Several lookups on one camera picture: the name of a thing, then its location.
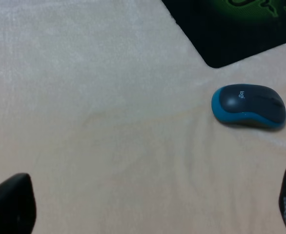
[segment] mouse scroll wheel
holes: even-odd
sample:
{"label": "mouse scroll wheel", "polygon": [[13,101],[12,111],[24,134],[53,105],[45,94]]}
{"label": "mouse scroll wheel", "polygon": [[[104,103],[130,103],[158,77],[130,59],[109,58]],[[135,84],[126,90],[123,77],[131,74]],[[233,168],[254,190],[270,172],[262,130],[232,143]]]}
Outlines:
{"label": "mouse scroll wheel", "polygon": [[271,97],[270,99],[273,101],[274,105],[279,106],[279,107],[283,107],[283,104],[279,100],[277,100],[273,97]]}
{"label": "mouse scroll wheel", "polygon": [[279,106],[279,107],[283,107],[284,105],[280,102],[280,100],[273,98],[273,97],[263,97],[263,96],[258,96],[259,98],[263,98],[263,99],[268,99],[268,100],[272,100],[272,104]]}

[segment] blue mouse trim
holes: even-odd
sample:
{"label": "blue mouse trim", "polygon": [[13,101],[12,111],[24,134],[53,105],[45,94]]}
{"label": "blue mouse trim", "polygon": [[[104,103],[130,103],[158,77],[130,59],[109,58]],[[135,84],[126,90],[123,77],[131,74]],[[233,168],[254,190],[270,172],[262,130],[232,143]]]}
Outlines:
{"label": "blue mouse trim", "polygon": [[229,113],[226,112],[220,104],[219,96],[220,92],[223,88],[217,90],[215,94],[212,96],[211,100],[211,108],[212,112],[215,115],[215,117],[220,121],[224,123],[235,123],[240,120],[248,120],[248,119],[253,119],[255,121],[258,121],[262,124],[267,125],[270,128],[279,128],[284,125],[283,123],[275,123],[272,122],[256,113],[253,112],[241,112],[241,113]]}

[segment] black mouse pad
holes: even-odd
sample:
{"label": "black mouse pad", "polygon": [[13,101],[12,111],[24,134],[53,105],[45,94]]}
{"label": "black mouse pad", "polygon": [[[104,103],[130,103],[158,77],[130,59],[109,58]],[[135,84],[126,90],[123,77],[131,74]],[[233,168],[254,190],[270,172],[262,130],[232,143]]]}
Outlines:
{"label": "black mouse pad", "polygon": [[211,67],[286,43],[286,0],[162,1]]}

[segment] wireless mouse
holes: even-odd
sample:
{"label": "wireless mouse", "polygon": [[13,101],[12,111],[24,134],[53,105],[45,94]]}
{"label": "wireless mouse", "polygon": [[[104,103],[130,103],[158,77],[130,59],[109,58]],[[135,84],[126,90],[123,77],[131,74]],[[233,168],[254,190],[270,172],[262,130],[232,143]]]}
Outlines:
{"label": "wireless mouse", "polygon": [[217,90],[211,100],[218,121],[262,128],[281,128],[285,105],[273,89],[261,85],[233,84]]}

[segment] desk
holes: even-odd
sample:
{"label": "desk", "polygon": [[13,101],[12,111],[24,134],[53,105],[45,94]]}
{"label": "desk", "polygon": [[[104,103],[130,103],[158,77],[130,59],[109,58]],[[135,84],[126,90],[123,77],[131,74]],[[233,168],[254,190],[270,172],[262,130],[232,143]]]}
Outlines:
{"label": "desk", "polygon": [[286,105],[286,45],[213,69],[160,0],[0,0],[0,183],[34,234],[286,234],[286,127],[218,123],[232,83]]}

